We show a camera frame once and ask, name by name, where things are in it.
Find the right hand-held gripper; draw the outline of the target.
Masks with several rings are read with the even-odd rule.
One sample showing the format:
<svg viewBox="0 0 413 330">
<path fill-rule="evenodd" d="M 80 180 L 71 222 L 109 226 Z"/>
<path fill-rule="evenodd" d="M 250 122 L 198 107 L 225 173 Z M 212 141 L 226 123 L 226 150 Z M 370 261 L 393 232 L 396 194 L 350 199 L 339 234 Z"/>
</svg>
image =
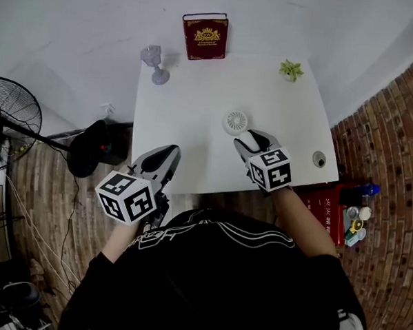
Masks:
<svg viewBox="0 0 413 330">
<path fill-rule="evenodd" d="M 233 140 L 242 161 L 248 162 L 252 180 L 266 192 L 289 187 L 292 182 L 290 153 L 279 148 L 277 138 L 261 130 L 248 130 L 258 144 L 261 154 L 254 152 L 240 139 Z"/>
</svg>

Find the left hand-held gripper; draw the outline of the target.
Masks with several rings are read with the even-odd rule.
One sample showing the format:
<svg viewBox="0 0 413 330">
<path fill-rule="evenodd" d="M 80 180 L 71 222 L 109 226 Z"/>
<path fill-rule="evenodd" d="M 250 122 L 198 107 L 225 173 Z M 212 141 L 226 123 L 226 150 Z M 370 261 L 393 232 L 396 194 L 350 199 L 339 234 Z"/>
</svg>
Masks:
<svg viewBox="0 0 413 330">
<path fill-rule="evenodd" d="M 164 145 L 142 154 L 131 165 L 132 172 L 159 173 L 159 182 L 168 184 L 181 160 L 178 145 Z M 140 177 L 111 171 L 95 188 L 106 216 L 131 225 L 143 220 L 160 227 L 169 210 L 169 200 L 161 185 Z"/>
</svg>

